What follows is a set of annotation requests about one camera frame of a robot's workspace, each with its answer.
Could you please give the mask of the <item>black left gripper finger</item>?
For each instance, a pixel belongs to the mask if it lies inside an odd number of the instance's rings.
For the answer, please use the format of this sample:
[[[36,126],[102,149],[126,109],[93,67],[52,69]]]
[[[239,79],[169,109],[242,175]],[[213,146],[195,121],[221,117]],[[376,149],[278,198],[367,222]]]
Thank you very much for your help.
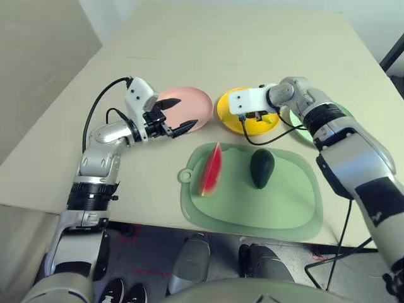
[[[179,102],[181,102],[181,99],[178,99],[178,98],[168,98],[168,99],[159,100],[159,101],[157,101],[157,108],[159,110],[167,110],[167,109],[175,106]]]
[[[178,128],[172,130],[172,137],[177,138],[183,134],[186,134],[197,122],[198,120],[194,119],[181,123]]]

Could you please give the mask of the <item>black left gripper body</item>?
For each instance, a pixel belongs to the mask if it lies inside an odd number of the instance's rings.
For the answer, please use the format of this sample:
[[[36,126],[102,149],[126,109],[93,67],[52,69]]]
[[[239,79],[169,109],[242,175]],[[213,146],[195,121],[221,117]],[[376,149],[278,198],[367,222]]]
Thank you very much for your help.
[[[159,108],[153,108],[143,114],[145,130],[149,138],[159,136],[173,137],[173,130],[165,123],[166,116]]]

